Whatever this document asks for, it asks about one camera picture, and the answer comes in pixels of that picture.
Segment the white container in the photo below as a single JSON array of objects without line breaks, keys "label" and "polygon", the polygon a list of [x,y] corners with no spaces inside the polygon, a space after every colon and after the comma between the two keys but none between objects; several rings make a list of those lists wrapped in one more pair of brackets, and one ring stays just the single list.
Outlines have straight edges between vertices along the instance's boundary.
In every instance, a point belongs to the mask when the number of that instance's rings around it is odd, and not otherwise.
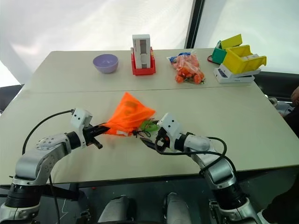
[{"label": "white container", "polygon": [[137,69],[150,68],[150,35],[132,35]]}]

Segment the white backdrop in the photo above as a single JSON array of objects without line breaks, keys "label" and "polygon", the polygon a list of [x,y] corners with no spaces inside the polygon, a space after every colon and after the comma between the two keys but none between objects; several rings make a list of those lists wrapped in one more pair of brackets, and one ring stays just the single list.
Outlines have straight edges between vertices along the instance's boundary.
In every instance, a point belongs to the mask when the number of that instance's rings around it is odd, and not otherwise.
[{"label": "white backdrop", "polygon": [[1,0],[0,60],[20,83],[54,50],[184,48],[193,0]]},{"label": "white backdrop", "polygon": [[252,53],[267,56],[262,70],[299,74],[298,0],[206,0],[195,48],[242,34]]}]

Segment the orange netting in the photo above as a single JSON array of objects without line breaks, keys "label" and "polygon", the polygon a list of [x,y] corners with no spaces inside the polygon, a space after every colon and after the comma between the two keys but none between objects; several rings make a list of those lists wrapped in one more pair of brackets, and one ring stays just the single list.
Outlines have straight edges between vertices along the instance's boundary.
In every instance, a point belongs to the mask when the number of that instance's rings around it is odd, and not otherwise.
[{"label": "orange netting", "polygon": [[144,106],[135,97],[125,92],[113,116],[104,124],[110,127],[106,134],[130,136],[133,130],[154,113],[153,109]]}]

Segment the small green object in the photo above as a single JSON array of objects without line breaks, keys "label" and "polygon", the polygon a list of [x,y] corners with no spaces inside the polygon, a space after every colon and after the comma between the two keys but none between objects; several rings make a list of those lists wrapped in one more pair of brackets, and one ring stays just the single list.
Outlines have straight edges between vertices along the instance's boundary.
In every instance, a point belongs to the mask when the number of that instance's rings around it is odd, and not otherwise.
[{"label": "small green object", "polygon": [[153,123],[153,120],[145,120],[139,127],[143,131],[154,132],[159,129],[159,126]]},{"label": "small green object", "polygon": [[212,54],[212,61],[221,64],[224,61],[226,53],[227,52],[225,50],[221,49],[221,42],[218,41]]}]

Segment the purple bowl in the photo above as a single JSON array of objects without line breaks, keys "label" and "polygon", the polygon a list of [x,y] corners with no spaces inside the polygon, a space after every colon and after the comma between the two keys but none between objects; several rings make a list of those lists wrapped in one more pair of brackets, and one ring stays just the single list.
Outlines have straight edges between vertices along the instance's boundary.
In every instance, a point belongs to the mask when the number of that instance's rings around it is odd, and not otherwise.
[{"label": "purple bowl", "polygon": [[99,55],[93,60],[94,66],[102,73],[112,73],[117,69],[118,58],[115,55]]}]

